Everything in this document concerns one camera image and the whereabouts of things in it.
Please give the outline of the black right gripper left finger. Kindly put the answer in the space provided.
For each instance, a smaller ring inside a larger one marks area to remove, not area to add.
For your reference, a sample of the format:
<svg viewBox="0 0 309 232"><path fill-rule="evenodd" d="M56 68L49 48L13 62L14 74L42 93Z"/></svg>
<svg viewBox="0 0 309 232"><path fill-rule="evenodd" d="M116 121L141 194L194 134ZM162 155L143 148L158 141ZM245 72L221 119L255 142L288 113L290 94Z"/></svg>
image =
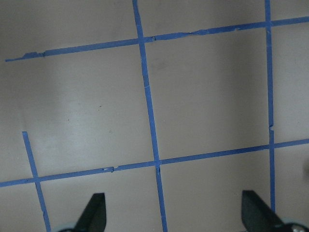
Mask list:
<svg viewBox="0 0 309 232"><path fill-rule="evenodd" d="M104 193L95 193L75 225L76 232L104 232L107 224Z"/></svg>

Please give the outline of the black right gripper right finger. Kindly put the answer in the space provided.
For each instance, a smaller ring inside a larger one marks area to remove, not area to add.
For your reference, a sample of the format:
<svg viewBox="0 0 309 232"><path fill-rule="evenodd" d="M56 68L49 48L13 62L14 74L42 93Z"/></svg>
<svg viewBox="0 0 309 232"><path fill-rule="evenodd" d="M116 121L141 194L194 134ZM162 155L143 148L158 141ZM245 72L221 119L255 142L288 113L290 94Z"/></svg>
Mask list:
<svg viewBox="0 0 309 232"><path fill-rule="evenodd" d="M253 190L243 190L241 220L248 232L276 232L284 222Z"/></svg>

